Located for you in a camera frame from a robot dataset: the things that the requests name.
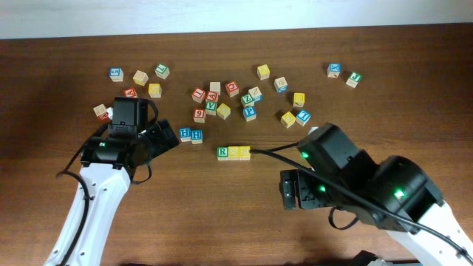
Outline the green R block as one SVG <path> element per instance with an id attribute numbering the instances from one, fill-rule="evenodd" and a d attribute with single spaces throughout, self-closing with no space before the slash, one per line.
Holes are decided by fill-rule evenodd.
<path id="1" fill-rule="evenodd" d="M 227 146 L 219 146 L 217 148 L 217 159 L 219 161 L 229 160 L 229 154 L 228 154 L 228 147 Z"/>

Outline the yellow S block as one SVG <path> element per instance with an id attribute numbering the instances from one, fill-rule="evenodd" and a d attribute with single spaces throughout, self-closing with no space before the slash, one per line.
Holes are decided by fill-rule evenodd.
<path id="1" fill-rule="evenodd" d="M 240 146 L 239 147 L 239 159 L 240 160 L 250 160 L 251 159 L 251 147 L 250 146 Z"/>

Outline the yellow 6 block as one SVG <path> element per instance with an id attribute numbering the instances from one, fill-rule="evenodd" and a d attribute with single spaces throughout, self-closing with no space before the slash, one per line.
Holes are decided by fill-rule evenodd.
<path id="1" fill-rule="evenodd" d="M 229 146 L 228 147 L 228 159 L 229 160 L 239 160 L 240 158 L 240 147 L 239 146 Z"/>

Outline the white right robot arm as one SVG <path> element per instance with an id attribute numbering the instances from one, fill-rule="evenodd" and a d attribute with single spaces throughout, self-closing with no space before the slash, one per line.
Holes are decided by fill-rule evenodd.
<path id="1" fill-rule="evenodd" d="M 416 163 L 402 156 L 376 163 L 332 123 L 296 147 L 309 165 L 281 172 L 284 208 L 350 212 L 350 226 L 360 222 L 386 231 L 422 265 L 472 264 L 472 241 Z"/>

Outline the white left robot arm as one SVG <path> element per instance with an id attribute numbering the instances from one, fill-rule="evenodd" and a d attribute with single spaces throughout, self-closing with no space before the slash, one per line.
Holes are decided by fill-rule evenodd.
<path id="1" fill-rule="evenodd" d="M 76 151 L 78 173 L 65 166 L 58 176 L 78 182 L 72 206 L 46 265 L 99 265 L 115 213 L 138 167 L 178 146 L 180 141 L 152 100 L 116 97 L 113 116 Z"/>

